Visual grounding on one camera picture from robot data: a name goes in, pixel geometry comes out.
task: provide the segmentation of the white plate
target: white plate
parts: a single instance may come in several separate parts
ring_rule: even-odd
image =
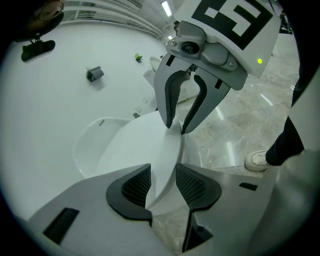
[[[151,164],[151,188],[145,204],[148,207],[168,184],[180,155],[181,141],[178,119],[167,129],[158,111],[143,115],[117,132],[100,159],[95,175]]]

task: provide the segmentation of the person's leg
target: person's leg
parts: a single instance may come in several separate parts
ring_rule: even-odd
[[[306,84],[297,81],[293,96],[292,105],[298,100],[300,95],[304,92]],[[266,162],[272,166],[280,166],[282,163],[291,156],[300,154],[304,150],[299,134],[288,117],[285,121],[283,132],[276,139],[274,144],[265,154]]]

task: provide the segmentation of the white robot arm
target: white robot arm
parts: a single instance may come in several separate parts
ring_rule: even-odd
[[[247,75],[260,77],[278,37],[280,19],[257,0],[186,0],[175,17],[177,37],[155,74],[154,90],[164,124],[169,128],[181,84],[200,87],[184,120],[182,134],[192,132],[222,101],[230,88],[240,90]]]

